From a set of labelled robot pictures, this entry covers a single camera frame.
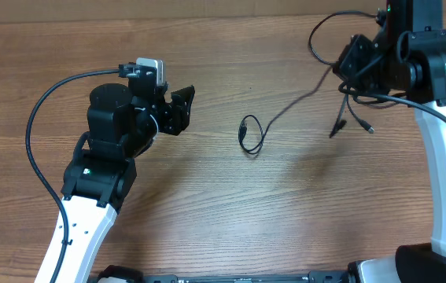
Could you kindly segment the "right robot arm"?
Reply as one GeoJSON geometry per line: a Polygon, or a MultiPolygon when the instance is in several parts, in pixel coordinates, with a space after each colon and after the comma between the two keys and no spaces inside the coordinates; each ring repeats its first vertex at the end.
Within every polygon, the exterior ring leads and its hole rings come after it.
{"type": "Polygon", "coordinates": [[[433,198],[429,242],[352,263],[350,282],[446,282],[446,29],[439,1],[390,1],[375,39],[353,36],[334,65],[340,91],[365,104],[395,102],[415,111],[433,198]]]}

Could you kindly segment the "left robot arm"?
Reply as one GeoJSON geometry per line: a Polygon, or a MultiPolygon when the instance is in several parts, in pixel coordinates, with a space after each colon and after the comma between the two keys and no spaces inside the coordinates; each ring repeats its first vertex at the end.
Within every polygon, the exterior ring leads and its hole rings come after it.
{"type": "Polygon", "coordinates": [[[130,78],[127,85],[106,83],[90,92],[89,130],[83,133],[66,167],[57,226],[35,280],[85,282],[137,176],[135,157],[159,133],[178,135],[190,123],[195,89],[171,94],[155,75],[130,78]]]}

